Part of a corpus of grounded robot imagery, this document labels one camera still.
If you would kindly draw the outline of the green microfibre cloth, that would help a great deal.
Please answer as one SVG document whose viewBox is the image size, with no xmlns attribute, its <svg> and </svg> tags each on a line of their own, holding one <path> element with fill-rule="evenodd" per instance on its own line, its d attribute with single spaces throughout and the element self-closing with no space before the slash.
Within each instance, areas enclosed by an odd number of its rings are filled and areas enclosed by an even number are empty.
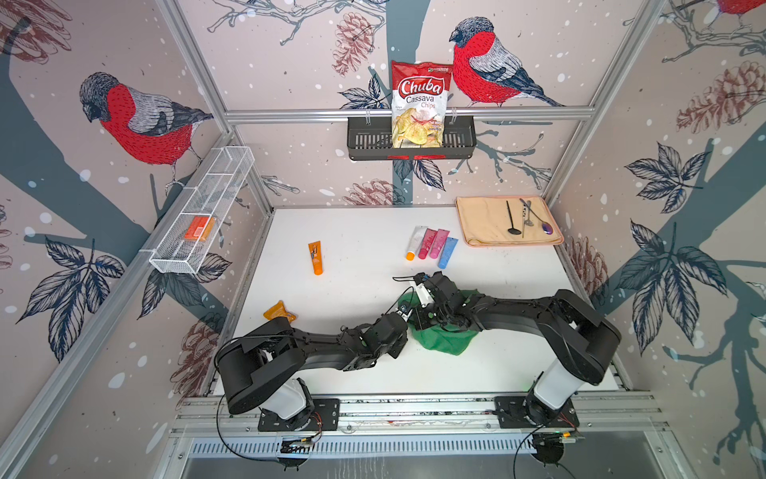
<svg viewBox="0 0 766 479">
<path fill-rule="evenodd" d="M 396 309 L 407 316 L 407 325 L 412 337 L 428 350 L 458 356 L 479 334 L 478 331 L 460 329 L 454 325 L 433 325 L 412 287 L 408 287 L 397 299 Z"/>
</svg>

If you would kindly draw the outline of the light blue toothpaste tube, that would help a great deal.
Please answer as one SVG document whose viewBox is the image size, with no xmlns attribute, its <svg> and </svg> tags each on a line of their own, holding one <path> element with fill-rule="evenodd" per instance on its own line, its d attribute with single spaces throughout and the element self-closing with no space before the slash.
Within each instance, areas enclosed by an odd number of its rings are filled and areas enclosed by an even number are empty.
<svg viewBox="0 0 766 479">
<path fill-rule="evenodd" d="M 449 265 L 449 261 L 454 253 L 456 245 L 458 245 L 458 239 L 453 237 L 448 237 L 446 239 L 438 261 L 439 269 L 446 269 L 447 265 Z"/>
</svg>

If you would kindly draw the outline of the light pink toothpaste tube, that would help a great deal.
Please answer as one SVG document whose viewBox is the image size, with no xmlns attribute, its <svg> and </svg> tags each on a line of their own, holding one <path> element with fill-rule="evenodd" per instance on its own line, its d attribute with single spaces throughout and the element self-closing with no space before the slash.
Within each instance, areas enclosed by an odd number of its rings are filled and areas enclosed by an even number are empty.
<svg viewBox="0 0 766 479">
<path fill-rule="evenodd" d="M 429 257 L 431 259 L 439 259 L 441 255 L 441 251 L 448 240 L 449 237 L 449 231 L 440 229 L 437 231 L 436 235 L 434 235 L 434 239 L 432 241 L 432 245 L 429 249 Z"/>
</svg>

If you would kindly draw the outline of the dark pink toothpaste tube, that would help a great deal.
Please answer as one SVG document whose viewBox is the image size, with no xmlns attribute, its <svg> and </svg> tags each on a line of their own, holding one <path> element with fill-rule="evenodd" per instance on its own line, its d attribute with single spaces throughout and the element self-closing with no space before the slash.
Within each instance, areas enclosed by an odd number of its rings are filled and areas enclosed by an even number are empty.
<svg viewBox="0 0 766 479">
<path fill-rule="evenodd" d="M 426 259 L 430 253 L 430 249 L 434 243 L 437 232 L 435 230 L 426 229 L 423 239 L 421 241 L 420 249 L 418 251 L 419 259 Z"/>
</svg>

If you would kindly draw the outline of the white orange-capped toothpaste tube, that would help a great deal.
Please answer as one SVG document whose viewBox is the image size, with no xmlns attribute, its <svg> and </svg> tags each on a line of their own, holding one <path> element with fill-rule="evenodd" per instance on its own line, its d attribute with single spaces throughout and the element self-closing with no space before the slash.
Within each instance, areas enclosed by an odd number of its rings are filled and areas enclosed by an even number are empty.
<svg viewBox="0 0 766 479">
<path fill-rule="evenodd" d="M 416 257 L 418 257 L 420 251 L 421 251 L 421 245 L 422 241 L 425 237 L 425 234 L 427 233 L 427 228 L 425 226 L 417 226 L 410 238 L 410 241 L 408 243 L 407 251 L 406 251 L 406 259 L 407 261 L 414 261 Z"/>
</svg>

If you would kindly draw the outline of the orange toothpaste tube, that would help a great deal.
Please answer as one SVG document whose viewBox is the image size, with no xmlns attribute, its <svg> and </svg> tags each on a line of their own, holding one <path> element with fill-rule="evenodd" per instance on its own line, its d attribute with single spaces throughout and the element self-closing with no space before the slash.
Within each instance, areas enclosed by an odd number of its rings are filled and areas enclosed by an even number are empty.
<svg viewBox="0 0 766 479">
<path fill-rule="evenodd" d="M 321 242 L 314 241 L 313 243 L 310 243 L 308 245 L 308 248 L 309 248 L 313 273 L 315 275 L 322 275 L 323 261 L 322 261 Z"/>
</svg>

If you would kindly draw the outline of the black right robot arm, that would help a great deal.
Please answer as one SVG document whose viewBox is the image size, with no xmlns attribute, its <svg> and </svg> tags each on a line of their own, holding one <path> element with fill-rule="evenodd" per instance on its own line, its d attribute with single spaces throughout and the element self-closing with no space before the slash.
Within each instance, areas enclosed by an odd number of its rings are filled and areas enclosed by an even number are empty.
<svg viewBox="0 0 766 479">
<path fill-rule="evenodd" d="M 535 380 L 523 405 L 534 425 L 550 424 L 586 383 L 602 382 L 622 335 L 568 289 L 539 299 L 497 299 L 468 293 L 440 271 L 412 279 L 421 297 L 411 307 L 415 331 L 458 335 L 471 331 L 518 331 L 544 337 L 556 359 Z"/>
</svg>

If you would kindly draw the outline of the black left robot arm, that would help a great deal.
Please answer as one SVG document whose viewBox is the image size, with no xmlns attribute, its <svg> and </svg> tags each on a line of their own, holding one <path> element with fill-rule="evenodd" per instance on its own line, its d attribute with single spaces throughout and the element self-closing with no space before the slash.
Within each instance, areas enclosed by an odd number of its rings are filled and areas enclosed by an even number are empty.
<svg viewBox="0 0 766 479">
<path fill-rule="evenodd" d="M 355 371 L 371 368 L 384 355 L 399 357 L 407 343 L 407 323 L 386 313 L 374 323 L 345 327 L 337 335 L 307 333 L 285 317 L 232 339 L 215 354 L 227 408 L 243 414 L 267 401 L 295 373 L 309 369 Z"/>
</svg>

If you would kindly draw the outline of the black ladle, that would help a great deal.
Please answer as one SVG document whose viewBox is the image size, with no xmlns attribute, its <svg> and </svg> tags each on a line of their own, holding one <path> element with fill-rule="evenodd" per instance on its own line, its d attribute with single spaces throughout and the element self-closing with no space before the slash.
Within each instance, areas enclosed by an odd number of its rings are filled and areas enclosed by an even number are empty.
<svg viewBox="0 0 766 479">
<path fill-rule="evenodd" d="M 520 237 L 522 235 L 522 231 L 516 228 L 513 212 L 511 209 L 511 205 L 509 201 L 506 201 L 506 209 L 509 217 L 510 227 L 508 228 L 508 233 L 515 237 Z"/>
</svg>

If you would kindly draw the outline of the orange snack wrapper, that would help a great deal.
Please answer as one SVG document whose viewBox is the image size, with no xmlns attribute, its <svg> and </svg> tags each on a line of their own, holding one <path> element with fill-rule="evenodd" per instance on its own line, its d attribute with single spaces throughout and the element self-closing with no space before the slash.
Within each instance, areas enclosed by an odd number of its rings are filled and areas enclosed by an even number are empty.
<svg viewBox="0 0 766 479">
<path fill-rule="evenodd" d="M 293 323 L 293 321 L 297 319 L 297 315 L 295 315 L 294 313 L 291 313 L 286 308 L 283 301 L 278 301 L 275 305 L 270 307 L 267 311 L 263 313 L 263 317 L 267 319 L 268 321 L 273 321 L 274 319 L 279 319 L 280 317 L 284 317 L 290 323 Z"/>
</svg>

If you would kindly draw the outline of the purple spoon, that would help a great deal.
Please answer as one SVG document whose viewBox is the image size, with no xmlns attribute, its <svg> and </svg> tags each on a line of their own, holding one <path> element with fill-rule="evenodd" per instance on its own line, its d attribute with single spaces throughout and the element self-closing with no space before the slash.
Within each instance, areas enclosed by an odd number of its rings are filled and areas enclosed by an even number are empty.
<svg viewBox="0 0 766 479">
<path fill-rule="evenodd" d="M 535 207 L 532 204 L 529 204 L 528 209 L 530 213 L 538 220 L 540 224 L 540 228 L 547 236 L 554 235 L 554 228 L 553 225 L 548 220 L 548 217 L 546 216 L 546 211 L 542 208 Z"/>
</svg>

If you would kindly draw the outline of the red cassava chips bag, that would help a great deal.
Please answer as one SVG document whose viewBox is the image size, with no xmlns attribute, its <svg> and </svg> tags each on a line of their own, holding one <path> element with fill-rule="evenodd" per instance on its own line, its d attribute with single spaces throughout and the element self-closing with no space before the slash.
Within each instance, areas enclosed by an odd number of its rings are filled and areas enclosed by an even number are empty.
<svg viewBox="0 0 766 479">
<path fill-rule="evenodd" d="M 392 146 L 441 148 L 452 66 L 391 63 Z"/>
</svg>

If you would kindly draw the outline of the orange packet in basket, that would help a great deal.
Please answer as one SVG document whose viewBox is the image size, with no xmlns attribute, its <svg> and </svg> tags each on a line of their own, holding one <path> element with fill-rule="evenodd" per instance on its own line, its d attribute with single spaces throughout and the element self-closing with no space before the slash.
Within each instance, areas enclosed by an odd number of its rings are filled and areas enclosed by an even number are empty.
<svg viewBox="0 0 766 479">
<path fill-rule="evenodd" d="M 192 217 L 191 223 L 184 233 L 184 240 L 204 243 L 215 228 L 216 221 L 215 217 Z"/>
</svg>

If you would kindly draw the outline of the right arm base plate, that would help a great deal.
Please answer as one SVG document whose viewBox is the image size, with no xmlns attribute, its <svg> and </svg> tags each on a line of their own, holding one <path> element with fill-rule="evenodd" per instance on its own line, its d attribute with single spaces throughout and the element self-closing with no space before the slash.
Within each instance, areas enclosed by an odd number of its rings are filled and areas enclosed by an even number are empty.
<svg viewBox="0 0 766 479">
<path fill-rule="evenodd" d="M 534 394 L 500 395 L 494 397 L 494 407 L 502 429 L 580 427 L 574 403 L 570 398 L 560 408 L 550 408 Z"/>
</svg>

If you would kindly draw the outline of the aluminium front rail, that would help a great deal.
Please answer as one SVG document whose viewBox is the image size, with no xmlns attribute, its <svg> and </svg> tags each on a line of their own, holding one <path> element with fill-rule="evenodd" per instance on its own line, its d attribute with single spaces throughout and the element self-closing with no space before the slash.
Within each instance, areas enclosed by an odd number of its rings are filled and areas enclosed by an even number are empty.
<svg viewBox="0 0 766 479">
<path fill-rule="evenodd" d="M 512 414 L 496 405 L 496 393 L 345 394 L 323 419 L 324 438 L 395 434 L 499 434 Z M 624 432 L 670 430 L 653 395 L 635 391 L 586 391 L 573 398 L 576 419 L 550 423 L 546 431 Z M 221 397 L 192 398 L 169 426 L 171 437 L 259 436 L 261 413 L 229 414 Z"/>
</svg>

